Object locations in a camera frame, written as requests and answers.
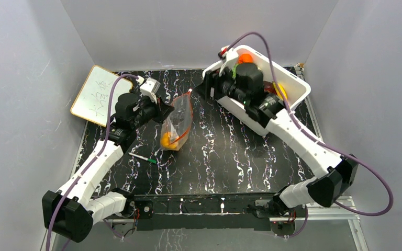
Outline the clear zip bag orange zipper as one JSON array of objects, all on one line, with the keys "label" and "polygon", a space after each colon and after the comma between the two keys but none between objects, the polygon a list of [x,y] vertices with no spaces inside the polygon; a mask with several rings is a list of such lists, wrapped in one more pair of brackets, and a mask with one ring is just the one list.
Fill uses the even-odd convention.
[{"label": "clear zip bag orange zipper", "polygon": [[176,97],[172,101],[171,105],[174,107],[174,111],[167,117],[161,128],[161,135],[164,132],[175,132],[178,135],[177,141],[179,143],[179,149],[177,151],[186,143],[192,126],[193,109],[191,94],[192,89],[189,89],[188,92]]}]

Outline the yellow toy bell pepper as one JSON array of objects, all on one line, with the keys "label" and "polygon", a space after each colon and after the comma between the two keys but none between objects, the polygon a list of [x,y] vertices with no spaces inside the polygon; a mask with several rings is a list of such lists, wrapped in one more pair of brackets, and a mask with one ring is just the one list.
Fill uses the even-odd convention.
[{"label": "yellow toy bell pepper", "polygon": [[164,132],[161,135],[161,148],[164,150],[178,150],[178,135],[175,132]]}]

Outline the dark red toy fruit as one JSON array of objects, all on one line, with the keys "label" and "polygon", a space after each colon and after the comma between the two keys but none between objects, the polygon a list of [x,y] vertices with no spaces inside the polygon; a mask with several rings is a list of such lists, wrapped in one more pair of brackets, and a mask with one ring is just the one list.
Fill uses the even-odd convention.
[{"label": "dark red toy fruit", "polygon": [[264,91],[267,93],[276,93],[276,89],[274,87],[273,82],[264,81]]}]

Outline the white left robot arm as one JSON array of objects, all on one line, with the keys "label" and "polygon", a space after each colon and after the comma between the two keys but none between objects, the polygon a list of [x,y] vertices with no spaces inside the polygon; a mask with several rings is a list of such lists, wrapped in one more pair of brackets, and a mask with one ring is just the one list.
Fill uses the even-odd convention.
[{"label": "white left robot arm", "polygon": [[57,191],[49,190],[42,197],[47,244],[51,242],[52,233],[79,243],[94,224],[107,217],[119,214],[128,218],[134,214],[133,195],[122,189],[115,188],[97,199],[92,199],[92,195],[137,139],[137,129],[151,120],[163,123],[174,109],[161,97],[134,93],[118,97],[115,107],[108,109],[104,134],[83,166]]}]

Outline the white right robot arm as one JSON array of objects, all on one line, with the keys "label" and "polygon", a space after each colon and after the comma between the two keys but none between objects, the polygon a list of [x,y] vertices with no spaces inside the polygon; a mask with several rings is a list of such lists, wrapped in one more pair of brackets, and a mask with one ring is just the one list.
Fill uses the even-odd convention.
[{"label": "white right robot arm", "polygon": [[296,206],[318,203],[330,207],[353,183],[355,161],[321,146],[308,128],[296,126],[279,95],[269,91],[263,72],[254,63],[238,64],[224,72],[218,66],[203,71],[203,82],[196,91],[205,99],[220,103],[254,132],[271,133],[285,142],[310,168],[313,178],[288,185],[271,201],[253,210],[269,215],[288,216]]}]

